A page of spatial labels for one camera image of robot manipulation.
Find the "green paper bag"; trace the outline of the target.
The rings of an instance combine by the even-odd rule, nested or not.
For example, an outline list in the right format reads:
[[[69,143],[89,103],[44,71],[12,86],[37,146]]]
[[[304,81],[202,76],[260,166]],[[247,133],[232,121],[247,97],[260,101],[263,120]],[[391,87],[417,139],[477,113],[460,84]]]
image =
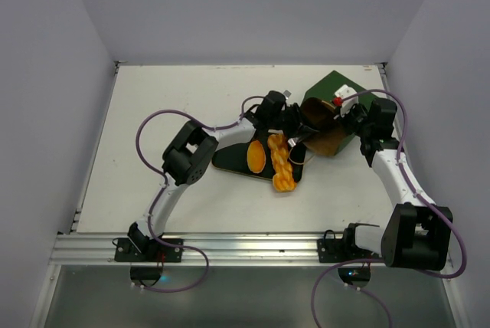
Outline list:
[[[355,93],[365,90],[346,76],[332,71],[305,92],[300,105],[301,112],[318,130],[318,133],[303,141],[306,148],[317,156],[333,157],[339,154],[354,137],[347,134],[334,119],[335,107],[331,101],[335,91],[343,85],[353,88]]]

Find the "orange oval fake bread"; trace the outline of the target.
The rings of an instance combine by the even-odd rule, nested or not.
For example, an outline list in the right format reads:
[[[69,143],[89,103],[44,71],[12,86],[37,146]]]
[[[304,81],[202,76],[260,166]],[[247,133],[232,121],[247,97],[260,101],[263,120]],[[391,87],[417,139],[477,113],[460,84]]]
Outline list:
[[[261,173],[266,165],[266,153],[259,140],[252,141],[247,149],[247,166],[255,174]]]

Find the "orange braided fake bread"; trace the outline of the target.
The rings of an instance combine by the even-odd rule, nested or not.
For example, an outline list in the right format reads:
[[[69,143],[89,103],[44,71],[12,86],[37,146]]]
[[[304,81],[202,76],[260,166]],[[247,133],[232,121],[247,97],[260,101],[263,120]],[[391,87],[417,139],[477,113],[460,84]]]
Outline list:
[[[289,162],[289,149],[286,137],[281,133],[271,134],[267,139],[270,158],[275,174],[273,187],[278,192],[292,192],[296,182],[292,176],[292,164]]]

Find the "metal serving tongs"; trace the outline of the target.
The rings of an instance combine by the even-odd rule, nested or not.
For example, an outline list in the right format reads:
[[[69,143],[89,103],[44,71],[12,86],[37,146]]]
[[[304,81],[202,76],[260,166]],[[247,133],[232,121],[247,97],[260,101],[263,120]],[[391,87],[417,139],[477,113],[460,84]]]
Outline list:
[[[287,143],[288,143],[288,145],[289,145],[290,148],[293,148],[293,147],[297,146],[298,144],[300,144],[307,137],[308,136],[306,134],[305,135],[301,135],[301,136],[295,136],[295,137],[289,138],[287,140]]]

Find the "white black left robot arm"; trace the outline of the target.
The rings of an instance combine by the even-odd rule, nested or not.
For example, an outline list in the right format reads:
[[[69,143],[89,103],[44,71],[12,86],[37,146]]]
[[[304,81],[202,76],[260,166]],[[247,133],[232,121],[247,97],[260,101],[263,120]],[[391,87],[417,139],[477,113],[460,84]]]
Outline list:
[[[143,164],[162,179],[152,203],[142,219],[129,226],[127,237],[132,252],[142,261],[157,256],[165,226],[184,191],[205,174],[214,154],[229,146],[248,143],[266,135],[270,130],[286,135],[288,142],[300,143],[318,130],[301,112],[297,103],[287,103],[285,93],[271,90],[255,107],[245,108],[235,121],[223,126],[208,126],[190,114],[173,109],[158,110],[147,116],[136,131],[136,152]],[[162,154],[162,167],[157,169],[143,155],[141,136],[145,126],[157,116],[173,114],[188,121],[178,131]]]

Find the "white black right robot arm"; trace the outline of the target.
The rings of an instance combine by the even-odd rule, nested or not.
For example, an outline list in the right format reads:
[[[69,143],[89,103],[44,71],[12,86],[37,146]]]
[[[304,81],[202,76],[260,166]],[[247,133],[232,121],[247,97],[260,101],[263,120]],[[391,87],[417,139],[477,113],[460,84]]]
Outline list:
[[[369,107],[354,101],[340,109],[347,133],[361,140],[361,154],[383,183],[393,210],[385,226],[351,223],[344,231],[341,252],[358,261],[368,251],[386,266],[441,271],[446,263],[452,212],[422,200],[423,191],[394,138],[395,102],[376,98]]]

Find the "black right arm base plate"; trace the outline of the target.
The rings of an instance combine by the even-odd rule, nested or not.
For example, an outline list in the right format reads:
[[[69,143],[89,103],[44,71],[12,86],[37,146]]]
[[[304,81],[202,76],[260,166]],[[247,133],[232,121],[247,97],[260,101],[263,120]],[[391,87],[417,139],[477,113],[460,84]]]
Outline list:
[[[352,237],[348,232],[347,236],[343,233],[326,230],[316,241],[318,261],[320,263],[340,263],[357,259],[378,259],[379,255],[373,251],[360,249],[352,242]]]

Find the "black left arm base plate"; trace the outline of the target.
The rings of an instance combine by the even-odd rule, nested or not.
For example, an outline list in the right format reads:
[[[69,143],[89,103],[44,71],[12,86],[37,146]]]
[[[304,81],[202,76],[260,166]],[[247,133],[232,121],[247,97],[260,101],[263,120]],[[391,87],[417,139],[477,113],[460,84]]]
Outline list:
[[[155,240],[149,242],[146,251],[140,253],[128,238],[117,238],[115,243],[115,262],[121,263],[180,263],[182,257],[183,240],[167,239],[164,241],[174,247],[164,246]]]

